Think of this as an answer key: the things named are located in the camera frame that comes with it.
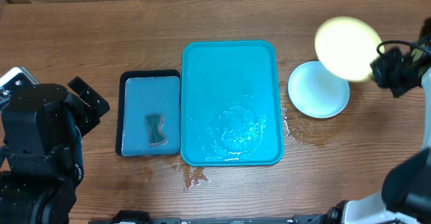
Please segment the yellow-green plate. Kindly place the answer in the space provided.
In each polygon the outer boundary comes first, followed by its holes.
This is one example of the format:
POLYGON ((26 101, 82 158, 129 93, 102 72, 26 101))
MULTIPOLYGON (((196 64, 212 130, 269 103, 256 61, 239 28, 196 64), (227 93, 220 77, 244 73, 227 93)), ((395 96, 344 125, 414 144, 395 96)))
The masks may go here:
POLYGON ((332 74, 348 81, 372 78, 371 63, 383 49, 377 32, 354 17, 339 16, 323 22, 314 38, 318 59, 332 74))

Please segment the dark green sponge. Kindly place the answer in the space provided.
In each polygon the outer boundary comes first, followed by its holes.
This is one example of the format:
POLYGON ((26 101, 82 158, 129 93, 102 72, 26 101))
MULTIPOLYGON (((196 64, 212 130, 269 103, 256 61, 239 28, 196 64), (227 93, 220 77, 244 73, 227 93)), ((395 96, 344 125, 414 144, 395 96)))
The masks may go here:
POLYGON ((164 117, 161 114, 150 114, 145 117, 148 130, 149 146, 157 147, 167 143, 166 135, 162 132, 164 117))

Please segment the light blue plate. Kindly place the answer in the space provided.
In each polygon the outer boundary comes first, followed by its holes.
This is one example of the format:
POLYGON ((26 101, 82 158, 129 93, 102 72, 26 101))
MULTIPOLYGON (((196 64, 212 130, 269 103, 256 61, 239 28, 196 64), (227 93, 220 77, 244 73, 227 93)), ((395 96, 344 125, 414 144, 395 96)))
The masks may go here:
POLYGON ((290 101, 301 113, 312 118, 331 118, 344 110, 350 99, 350 85, 321 62, 298 66, 288 80, 290 101))

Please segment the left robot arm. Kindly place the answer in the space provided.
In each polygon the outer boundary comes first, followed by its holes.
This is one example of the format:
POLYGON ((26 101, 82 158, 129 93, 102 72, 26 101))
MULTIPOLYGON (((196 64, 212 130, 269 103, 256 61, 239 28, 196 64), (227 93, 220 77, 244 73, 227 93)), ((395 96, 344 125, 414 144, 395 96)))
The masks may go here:
POLYGON ((81 139, 110 109, 80 77, 67 86, 13 78, 2 92, 1 222, 68 223, 84 178, 81 139))

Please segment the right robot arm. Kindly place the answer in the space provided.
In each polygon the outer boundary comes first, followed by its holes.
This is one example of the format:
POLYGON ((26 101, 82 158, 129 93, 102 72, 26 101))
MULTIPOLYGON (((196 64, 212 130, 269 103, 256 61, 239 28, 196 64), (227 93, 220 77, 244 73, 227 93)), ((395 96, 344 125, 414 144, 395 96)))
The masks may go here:
POLYGON ((430 222, 430 20, 417 42, 382 41, 365 22, 334 17, 317 30, 318 59, 332 74, 348 81, 373 80, 398 98, 410 89, 425 93, 424 139, 420 152, 386 176, 383 186, 361 200, 343 200, 313 223, 430 222))

